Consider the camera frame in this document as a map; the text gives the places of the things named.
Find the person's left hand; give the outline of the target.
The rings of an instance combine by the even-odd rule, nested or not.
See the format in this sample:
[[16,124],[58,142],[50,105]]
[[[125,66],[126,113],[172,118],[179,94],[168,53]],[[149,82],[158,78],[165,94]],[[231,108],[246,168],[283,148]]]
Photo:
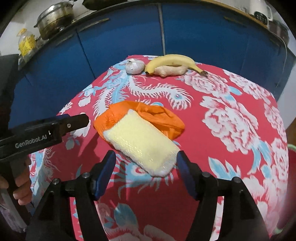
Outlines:
[[27,205],[32,200],[31,180],[30,180],[30,169],[31,160],[27,156],[25,160],[25,168],[23,172],[15,178],[16,186],[18,187],[14,192],[13,196],[20,205]]

